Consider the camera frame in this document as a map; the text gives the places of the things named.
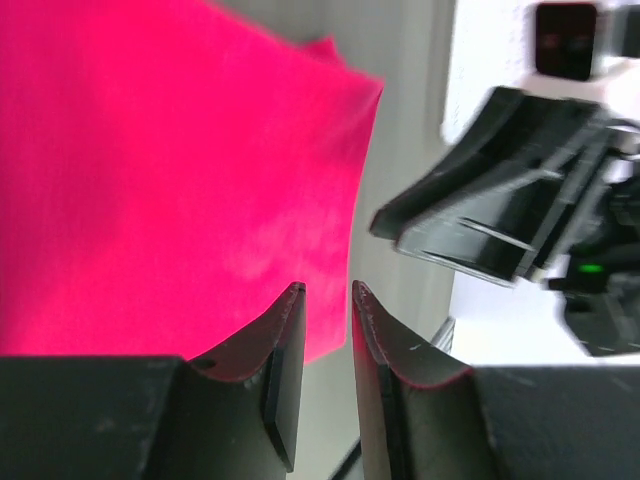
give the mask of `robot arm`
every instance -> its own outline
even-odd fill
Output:
[[[462,140],[376,214],[400,253],[502,285],[543,282],[591,355],[640,350],[638,129],[598,103],[496,88]],[[620,160],[634,166],[611,183]],[[564,278],[545,281],[563,254]]]

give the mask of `camera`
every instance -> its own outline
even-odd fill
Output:
[[[640,54],[640,5],[541,2],[533,16],[534,64],[541,75],[588,82]]]

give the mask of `gray wall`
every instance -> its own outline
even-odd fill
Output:
[[[454,0],[226,0],[294,41],[332,34],[351,65],[386,79],[354,226],[351,275],[431,338],[449,311],[453,274],[393,253],[367,234],[375,210],[433,166],[448,76]],[[351,346],[305,368],[296,471],[325,480],[358,436]]]

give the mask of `pink cloth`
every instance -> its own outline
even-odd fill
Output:
[[[189,358],[292,281],[306,361],[342,346],[382,85],[309,52],[198,0],[0,2],[0,353]]]

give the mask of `black plastic part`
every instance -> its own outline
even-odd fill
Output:
[[[640,5],[626,5],[621,7],[624,32],[621,56],[640,58]]]
[[[640,353],[640,243],[574,256],[549,288],[564,296],[564,321],[590,355]]]
[[[304,286],[291,285],[192,362],[0,359],[0,478],[284,480],[295,454],[304,303]]]
[[[455,318],[448,317],[433,336],[431,344],[443,352],[450,353],[453,347],[455,325]],[[358,439],[358,442],[342,461],[331,480],[362,479],[364,475],[362,468],[362,445],[360,439]]]
[[[501,285],[569,247],[606,192],[615,132],[599,105],[496,88],[462,140],[370,228],[406,255]]]
[[[353,288],[367,480],[640,478],[640,368],[471,368]]]
[[[640,241],[640,163],[634,165],[632,176],[613,185],[608,208],[615,218],[615,222],[622,229],[622,235]]]
[[[606,37],[613,32],[598,28],[597,2],[544,3],[535,8],[536,71],[541,75],[586,82],[594,65],[608,54]]]
[[[391,317],[360,282],[353,342],[367,480],[497,478],[467,365]]]

